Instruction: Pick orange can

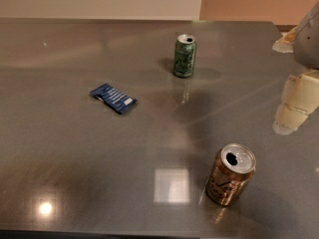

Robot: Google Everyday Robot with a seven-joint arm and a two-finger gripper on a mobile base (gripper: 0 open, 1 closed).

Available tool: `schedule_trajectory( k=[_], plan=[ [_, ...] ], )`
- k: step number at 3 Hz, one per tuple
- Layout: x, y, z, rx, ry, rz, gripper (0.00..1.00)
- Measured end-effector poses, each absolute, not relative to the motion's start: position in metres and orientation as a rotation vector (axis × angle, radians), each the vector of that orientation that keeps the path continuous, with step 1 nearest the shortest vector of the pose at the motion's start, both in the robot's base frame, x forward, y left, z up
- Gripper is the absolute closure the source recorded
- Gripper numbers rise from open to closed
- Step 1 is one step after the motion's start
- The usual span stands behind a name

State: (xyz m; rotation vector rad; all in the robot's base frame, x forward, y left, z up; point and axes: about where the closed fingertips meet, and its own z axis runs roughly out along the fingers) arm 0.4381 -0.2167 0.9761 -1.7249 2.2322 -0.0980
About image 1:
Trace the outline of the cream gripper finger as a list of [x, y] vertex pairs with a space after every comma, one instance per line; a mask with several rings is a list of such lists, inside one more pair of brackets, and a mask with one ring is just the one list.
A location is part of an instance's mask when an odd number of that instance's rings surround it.
[[275, 114], [273, 130], [280, 135], [291, 134], [300, 128], [318, 107], [319, 71], [308, 70], [299, 76], [290, 75]]
[[283, 54], [292, 53], [296, 31], [297, 28], [294, 27], [289, 32], [284, 33], [283, 36], [273, 44], [272, 50]]

